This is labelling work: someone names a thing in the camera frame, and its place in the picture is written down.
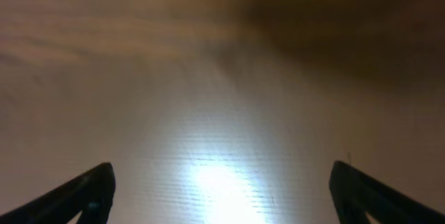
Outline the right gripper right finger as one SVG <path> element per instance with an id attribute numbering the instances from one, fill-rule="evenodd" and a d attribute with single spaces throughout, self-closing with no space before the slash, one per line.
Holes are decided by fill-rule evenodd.
<path id="1" fill-rule="evenodd" d="M 443 223 L 444 215 L 431 209 L 360 170 L 335 161 L 329 188 L 341 224 Z"/>

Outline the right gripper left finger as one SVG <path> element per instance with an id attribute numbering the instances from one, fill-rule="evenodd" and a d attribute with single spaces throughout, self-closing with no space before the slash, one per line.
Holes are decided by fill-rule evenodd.
<path id="1" fill-rule="evenodd" d="M 115 193 L 111 163 L 71 179 L 35 200 L 1 215 L 2 223 L 68 223 L 80 214 L 78 223 L 106 224 Z"/>

